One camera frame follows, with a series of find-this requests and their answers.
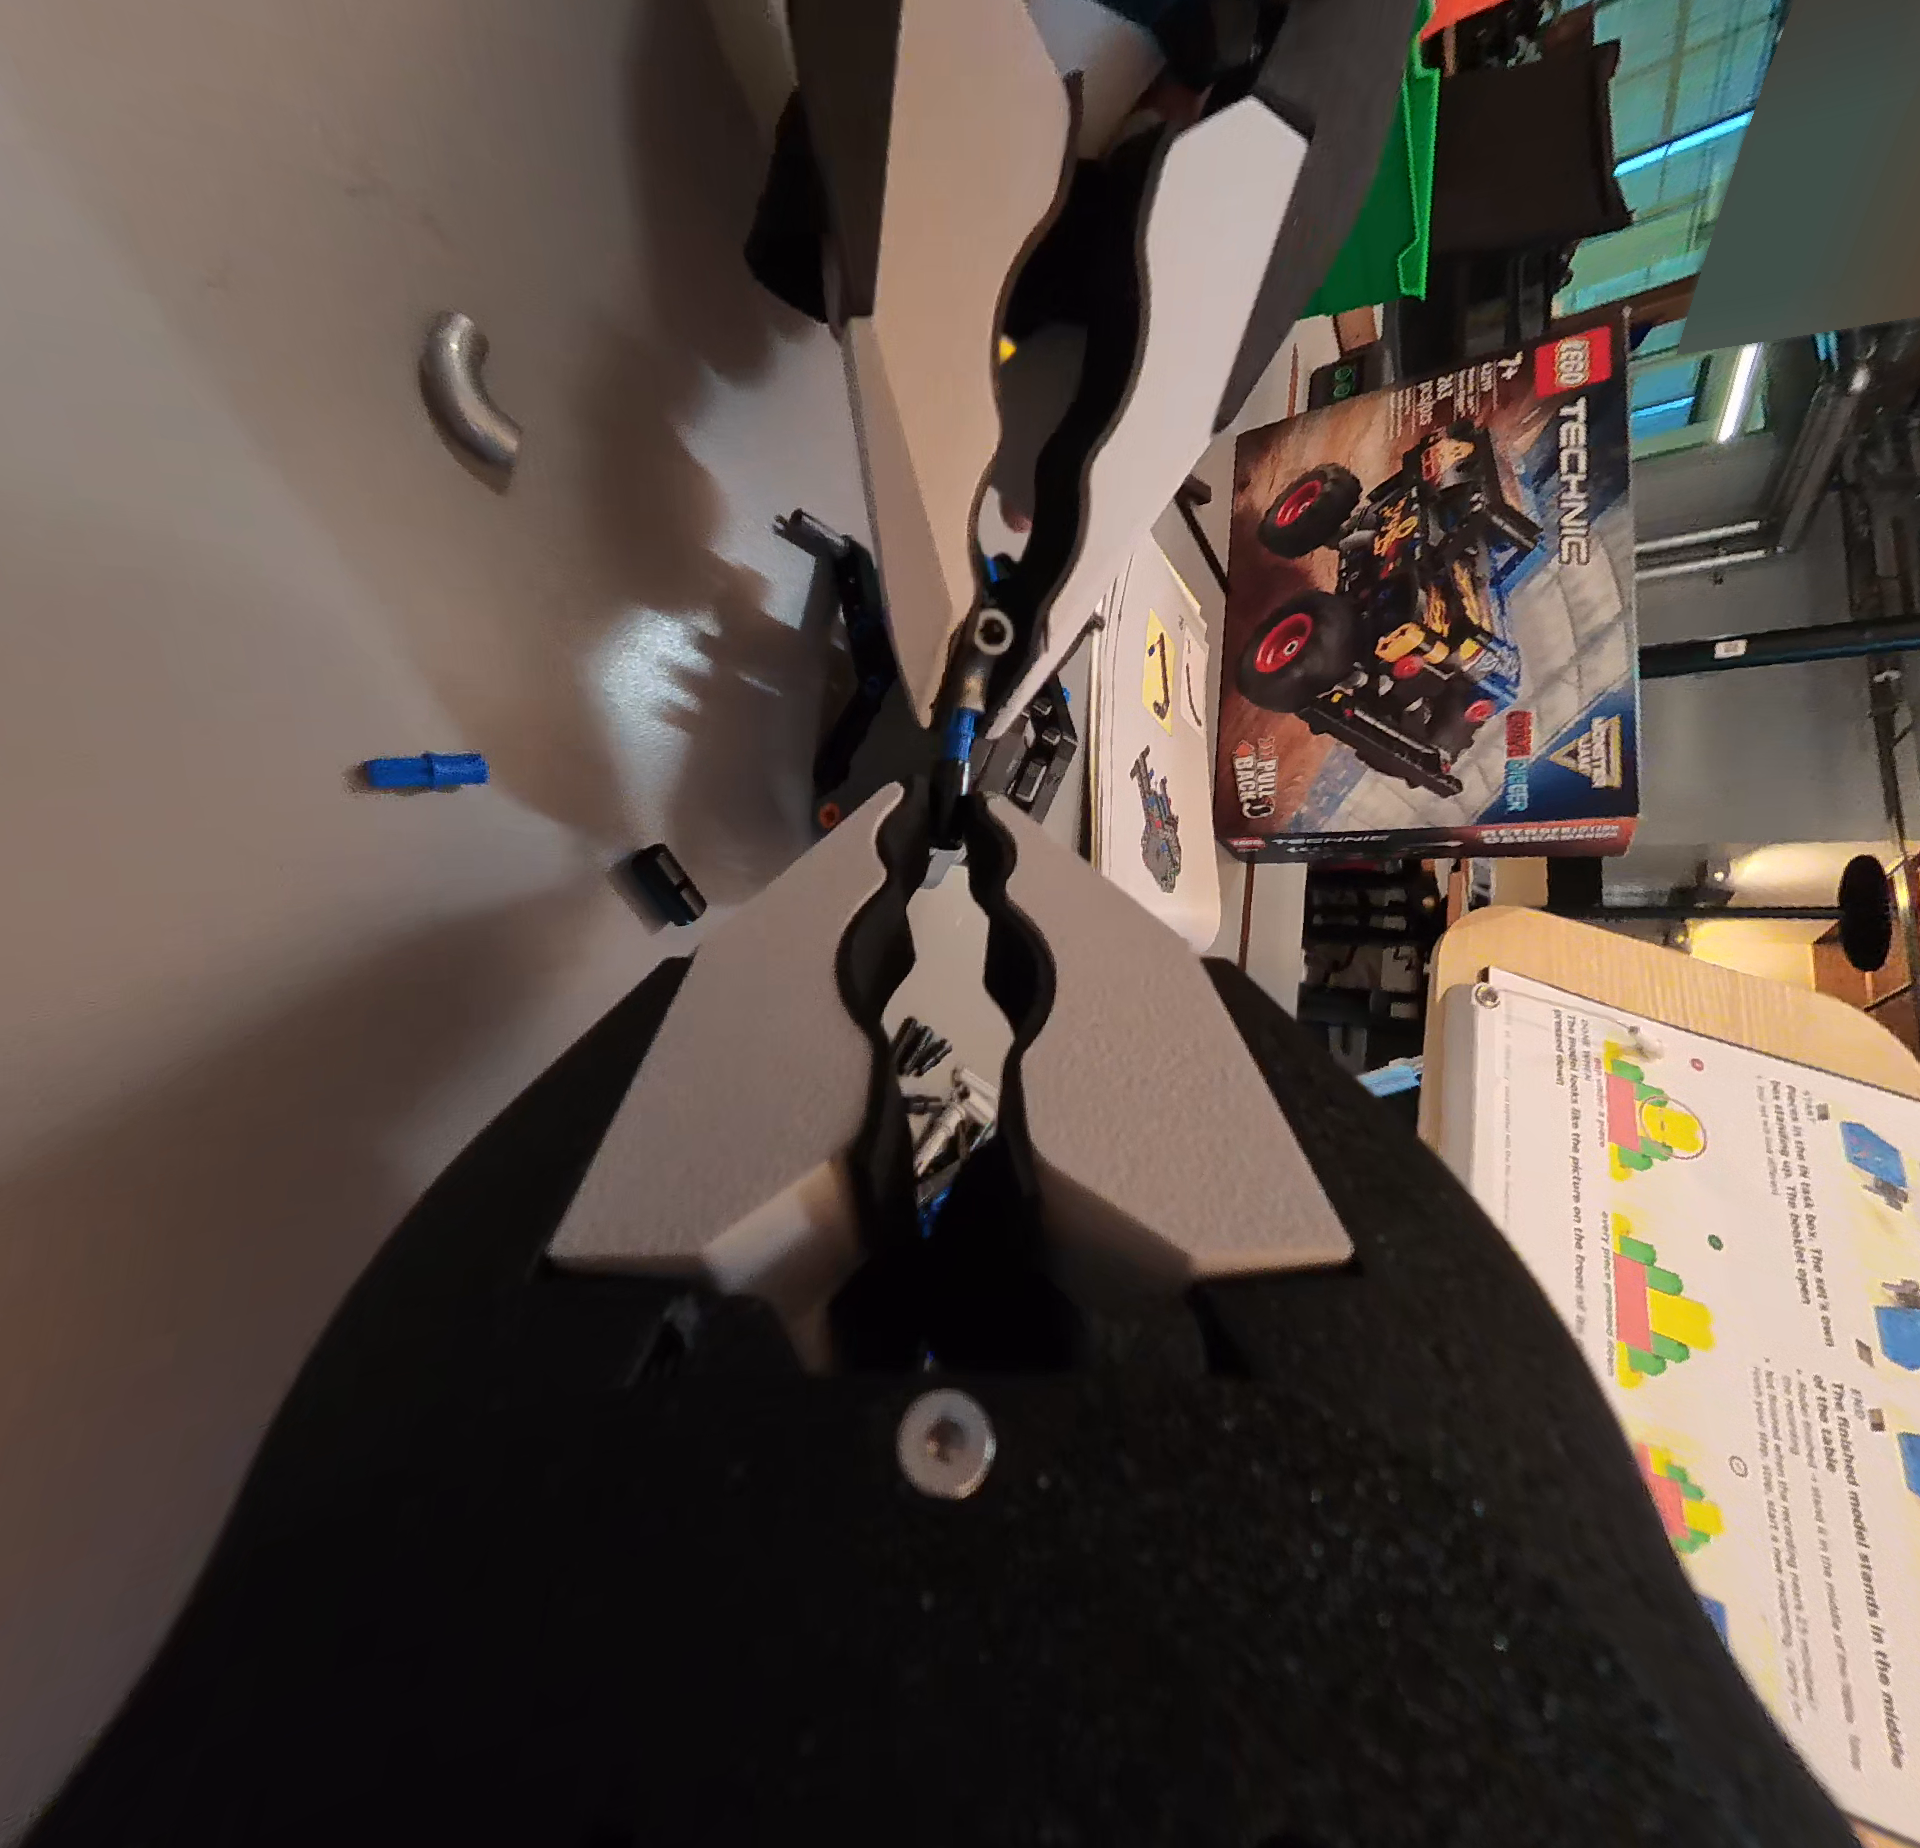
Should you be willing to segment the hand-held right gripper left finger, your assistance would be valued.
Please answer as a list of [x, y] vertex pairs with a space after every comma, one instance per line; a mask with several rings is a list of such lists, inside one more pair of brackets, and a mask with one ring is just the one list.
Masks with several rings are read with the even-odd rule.
[[899, 1103], [889, 1008], [913, 967], [913, 878], [926, 788], [889, 784], [690, 945], [549, 1269], [757, 1300], [800, 1356], [836, 1356], [830, 1302], [899, 1172], [875, 1121]]

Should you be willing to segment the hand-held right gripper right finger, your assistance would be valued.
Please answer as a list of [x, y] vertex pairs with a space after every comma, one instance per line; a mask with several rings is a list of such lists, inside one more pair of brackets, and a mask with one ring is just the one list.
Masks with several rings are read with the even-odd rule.
[[1273, 1080], [1209, 960], [1026, 811], [976, 808], [980, 986], [1013, 1018], [996, 1139], [1064, 1290], [1349, 1269]]

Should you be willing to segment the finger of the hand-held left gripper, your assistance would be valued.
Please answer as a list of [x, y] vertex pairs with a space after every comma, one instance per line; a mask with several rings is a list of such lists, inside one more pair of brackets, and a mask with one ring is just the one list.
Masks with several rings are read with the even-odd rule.
[[1007, 592], [1023, 639], [980, 728], [1013, 728], [1210, 444], [1303, 159], [1310, 142], [1259, 89], [1113, 159], [1115, 214], [1096, 238], [1084, 364], [1035, 458], [1035, 529]]
[[851, 324], [873, 560], [905, 716], [934, 728], [980, 593], [996, 311], [1074, 164], [1074, 89], [1026, 0], [899, 0], [875, 292]]

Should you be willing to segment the black lego vehicle assembly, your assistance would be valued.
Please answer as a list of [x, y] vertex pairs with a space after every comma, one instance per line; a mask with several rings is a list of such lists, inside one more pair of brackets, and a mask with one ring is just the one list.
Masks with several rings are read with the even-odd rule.
[[[899, 696], [899, 654], [875, 600], [875, 560], [807, 510], [776, 511], [776, 535], [836, 581], [836, 612], [851, 630], [838, 709], [813, 750], [807, 840], [830, 840], [857, 808], [873, 808], [873, 788], [934, 776], [947, 741], [913, 722]], [[1040, 696], [1023, 709], [1013, 728], [996, 741], [976, 728], [969, 798], [996, 798], [1007, 811], [1040, 824], [1074, 776], [1074, 750], [1080, 750], [1074, 696], [1064, 678], [1040, 678]]]

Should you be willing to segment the pile of loose lego pieces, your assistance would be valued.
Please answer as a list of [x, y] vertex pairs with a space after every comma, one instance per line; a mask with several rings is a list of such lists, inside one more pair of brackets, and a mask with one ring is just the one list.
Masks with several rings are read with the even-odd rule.
[[996, 1080], [960, 1063], [913, 1010], [892, 1030], [892, 1080], [913, 1157], [913, 1228], [934, 1239], [976, 1145], [996, 1139]]

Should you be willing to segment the black lego pin connector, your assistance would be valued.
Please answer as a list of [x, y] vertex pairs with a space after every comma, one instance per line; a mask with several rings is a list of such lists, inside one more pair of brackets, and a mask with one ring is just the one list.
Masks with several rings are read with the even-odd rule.
[[701, 923], [710, 918], [710, 894], [701, 878], [676, 868], [672, 840], [649, 840], [649, 848], [623, 848], [608, 868], [608, 883], [649, 918], [649, 923]]

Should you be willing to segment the lego set box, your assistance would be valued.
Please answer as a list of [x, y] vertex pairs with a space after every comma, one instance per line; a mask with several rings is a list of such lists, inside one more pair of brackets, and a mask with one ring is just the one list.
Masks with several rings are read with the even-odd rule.
[[1637, 766], [1626, 305], [1237, 433], [1219, 848], [1626, 858]]

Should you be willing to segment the lego instruction booklet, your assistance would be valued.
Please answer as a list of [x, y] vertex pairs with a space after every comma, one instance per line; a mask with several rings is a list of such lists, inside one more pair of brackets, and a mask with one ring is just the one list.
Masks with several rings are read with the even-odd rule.
[[1210, 630], [1188, 581], [1143, 535], [1096, 630], [1084, 697], [1084, 858], [1184, 945], [1219, 930], [1219, 840], [1210, 840]]

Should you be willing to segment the grey curved lego pipe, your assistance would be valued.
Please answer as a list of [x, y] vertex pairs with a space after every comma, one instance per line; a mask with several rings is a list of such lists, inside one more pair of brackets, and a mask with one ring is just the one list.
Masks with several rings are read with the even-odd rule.
[[425, 417], [474, 478], [509, 487], [519, 464], [519, 427], [488, 404], [486, 364], [488, 364], [488, 333], [460, 305], [425, 324], [425, 341], [418, 341]]

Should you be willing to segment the green sheet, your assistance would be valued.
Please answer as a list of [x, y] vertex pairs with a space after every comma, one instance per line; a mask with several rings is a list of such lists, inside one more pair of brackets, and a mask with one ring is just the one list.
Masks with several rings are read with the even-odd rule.
[[1349, 249], [1334, 253], [1326, 280], [1310, 292], [1303, 324], [1428, 297], [1440, 94], [1444, 94], [1444, 69], [1424, 63], [1428, 16], [1440, 16], [1440, 0], [1424, 0], [1424, 16], [1411, 16], [1403, 111], [1394, 111], [1376, 182], [1352, 205]]

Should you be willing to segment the grey panel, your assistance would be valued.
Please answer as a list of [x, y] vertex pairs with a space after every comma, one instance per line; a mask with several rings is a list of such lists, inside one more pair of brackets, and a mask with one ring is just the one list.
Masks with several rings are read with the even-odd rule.
[[1791, 0], [1679, 349], [1920, 311], [1920, 0]]

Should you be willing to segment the black round stand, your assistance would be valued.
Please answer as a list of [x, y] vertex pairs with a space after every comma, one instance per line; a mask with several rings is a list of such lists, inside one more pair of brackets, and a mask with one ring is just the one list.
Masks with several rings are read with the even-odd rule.
[[1842, 952], [1879, 977], [1889, 960], [1889, 930], [1896, 930], [1896, 894], [1885, 858], [1848, 858], [1842, 875]]

